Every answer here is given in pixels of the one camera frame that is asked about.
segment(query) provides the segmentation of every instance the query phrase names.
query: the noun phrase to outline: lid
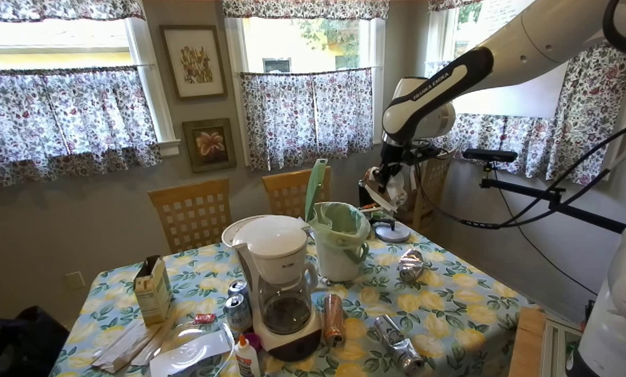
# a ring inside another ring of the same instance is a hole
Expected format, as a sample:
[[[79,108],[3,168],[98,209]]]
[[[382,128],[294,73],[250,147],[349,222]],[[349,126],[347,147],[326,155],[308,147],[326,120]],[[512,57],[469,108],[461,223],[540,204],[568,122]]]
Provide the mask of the lid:
[[[222,242],[229,246],[235,234],[236,234],[247,222],[250,222],[250,219],[256,219],[256,218],[260,218],[260,215],[240,218],[240,219],[232,222],[229,226],[225,226],[223,233],[222,233]]]
[[[299,251],[308,242],[303,222],[288,215],[261,215],[247,222],[235,242],[244,242],[248,253],[260,257],[283,257]]]
[[[373,228],[375,234],[385,242],[404,242],[411,238],[411,229],[400,222],[396,222],[393,228],[390,222],[375,222]]]

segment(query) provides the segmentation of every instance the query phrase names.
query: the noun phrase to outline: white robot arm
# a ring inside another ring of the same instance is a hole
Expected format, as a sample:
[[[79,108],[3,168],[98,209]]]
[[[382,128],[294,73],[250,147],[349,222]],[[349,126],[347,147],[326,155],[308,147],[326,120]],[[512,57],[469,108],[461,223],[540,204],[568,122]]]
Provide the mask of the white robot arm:
[[[402,79],[382,115],[381,165],[370,170],[369,179],[382,192],[400,165],[407,163],[415,134],[445,134],[455,123],[451,98],[532,79],[580,51],[600,30],[626,51],[626,0],[536,0],[434,78]],[[373,198],[378,196],[370,184],[363,189]],[[583,329],[580,359],[576,372],[626,377],[626,233]]]

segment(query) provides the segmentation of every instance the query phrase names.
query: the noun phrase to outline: cable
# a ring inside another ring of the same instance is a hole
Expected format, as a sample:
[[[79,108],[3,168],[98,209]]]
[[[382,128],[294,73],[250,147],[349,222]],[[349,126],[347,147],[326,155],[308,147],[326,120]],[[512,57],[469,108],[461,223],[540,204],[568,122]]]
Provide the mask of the cable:
[[[621,134],[626,134],[626,128],[614,132],[611,135],[606,135],[602,143],[595,144],[592,149],[588,149],[583,155],[580,155],[568,170],[563,170],[563,174],[556,175],[556,179],[552,179],[545,192],[549,190],[555,190],[558,182],[563,182],[583,158],[588,158],[592,153],[597,153],[598,149],[602,149],[605,144],[614,143],[615,138],[619,138]],[[571,200],[580,198],[585,190],[590,190],[597,182],[600,182],[605,175],[609,174],[609,170],[602,170],[598,175],[595,175],[588,184],[583,184],[576,194],[571,194],[570,198],[560,200],[563,204],[570,204]],[[442,215],[455,219],[455,222],[461,222],[465,226],[472,226],[472,228],[486,228],[486,229],[499,229],[499,228],[515,228],[515,226],[524,226],[524,223],[532,223],[536,219],[541,219],[550,214],[555,214],[552,209],[549,212],[541,212],[534,218],[528,218],[528,219],[521,219],[517,222],[526,212],[529,212],[536,203],[540,203],[541,198],[534,198],[532,203],[528,203],[518,214],[510,215],[508,219],[505,222],[478,222],[478,219],[467,219],[467,218],[458,218],[445,209],[442,209],[440,204],[435,204],[423,189],[421,190],[421,196],[424,200],[428,200],[428,204],[440,212]]]
[[[500,192],[500,198],[507,207],[507,214],[512,215],[512,209],[508,207],[508,200],[505,196],[505,192],[499,189]],[[552,265],[558,273],[563,273],[564,279],[570,279],[571,282],[576,282],[578,286],[581,286],[583,291],[592,292],[592,295],[598,295],[597,291],[592,291],[590,286],[585,286],[583,282],[580,282],[578,279],[573,279],[571,273],[568,273],[563,267],[558,267],[526,233],[521,226],[517,226],[518,234],[524,236],[524,241],[549,264]]]
[[[552,179],[549,187],[547,187],[547,192],[552,190],[556,184],[560,184],[583,158],[588,158],[592,153],[597,153],[598,149],[602,149],[605,144],[614,143],[615,138],[619,138],[621,134],[626,134],[626,128],[614,132],[611,135],[606,135],[602,143],[595,144],[592,149],[588,149],[583,155],[580,155],[568,170],[563,170],[563,174],[556,175],[556,179]],[[585,192],[590,187],[595,187],[598,179],[590,179],[581,190]],[[529,204],[526,204],[517,215],[510,215],[508,219],[500,222],[500,228],[510,228],[510,226],[524,226],[524,223],[529,223],[529,222],[536,222],[536,219],[541,219],[555,212],[541,212],[534,218],[528,218],[528,219],[521,219],[521,222],[515,222],[518,219],[528,209],[532,209],[536,203],[540,203],[540,198],[534,198]]]

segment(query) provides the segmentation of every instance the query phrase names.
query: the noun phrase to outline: floral curtain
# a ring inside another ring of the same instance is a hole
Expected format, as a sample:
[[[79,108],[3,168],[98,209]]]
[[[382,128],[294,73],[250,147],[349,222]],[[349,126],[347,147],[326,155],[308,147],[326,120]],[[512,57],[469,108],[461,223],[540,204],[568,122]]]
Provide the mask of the floral curtain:
[[[388,19],[390,0],[223,0],[225,16]]]
[[[430,0],[430,11],[458,9],[481,0]]]
[[[555,112],[552,147],[547,178],[555,178],[581,153],[605,139],[617,126],[626,94],[626,54],[606,41],[585,47],[564,70]],[[605,149],[588,157],[573,174],[573,182],[592,179],[605,161]]]
[[[136,66],[0,70],[0,187],[157,161]]]
[[[626,57],[602,41],[570,60],[552,120],[461,112],[438,143],[451,150],[515,150],[512,163],[500,163],[505,172],[555,179],[615,129],[623,94]],[[576,168],[570,179],[590,182],[602,161],[605,149]]]
[[[0,21],[145,16],[137,0],[0,0]]]
[[[243,73],[248,165],[283,170],[373,144],[373,68]]]
[[[461,112],[449,134],[438,144],[449,150],[500,149],[515,150],[517,158],[499,163],[500,170],[528,178],[541,175],[555,122],[547,116]]]

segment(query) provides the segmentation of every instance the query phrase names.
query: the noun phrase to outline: wooden chair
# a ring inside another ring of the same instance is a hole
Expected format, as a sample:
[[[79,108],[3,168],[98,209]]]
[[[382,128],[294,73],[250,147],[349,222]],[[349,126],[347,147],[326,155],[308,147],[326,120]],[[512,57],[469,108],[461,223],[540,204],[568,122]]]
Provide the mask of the wooden chair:
[[[312,170],[294,170],[261,175],[261,184],[269,200],[269,212],[303,218],[310,174]],[[328,175],[331,174],[324,175],[316,200],[326,200],[331,196]]]
[[[442,198],[442,189],[444,189],[447,168],[449,168],[447,157],[427,158],[421,165],[421,179],[419,179],[419,189],[416,189],[412,228],[428,238],[440,236],[434,204],[438,204]]]
[[[148,192],[169,251],[218,242],[229,223],[227,179],[209,179]]]

